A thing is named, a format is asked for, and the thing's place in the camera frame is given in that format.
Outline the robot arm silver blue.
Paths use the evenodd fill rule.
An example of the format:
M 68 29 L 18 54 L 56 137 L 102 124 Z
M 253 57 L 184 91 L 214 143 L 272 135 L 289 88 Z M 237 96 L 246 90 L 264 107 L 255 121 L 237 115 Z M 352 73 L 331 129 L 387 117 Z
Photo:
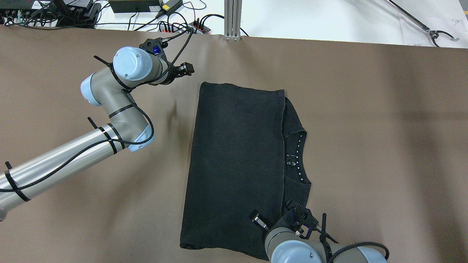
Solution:
M 274 225 L 254 210 L 250 220 L 265 233 L 264 248 L 271 263 L 386 263 L 389 249 L 381 243 L 363 241 L 334 243 L 326 232 L 326 214 L 322 222 L 310 210 L 295 207 Z
M 132 90 L 140 85 L 168 85 L 190 76 L 188 62 L 174 65 L 162 47 L 122 47 L 112 62 L 81 83 L 83 97 L 101 106 L 110 122 L 16 167 L 6 166 L 1 175 L 1 220 L 32 198 L 73 175 L 127 149 L 135 152 L 154 141 L 154 126 L 135 103 Z

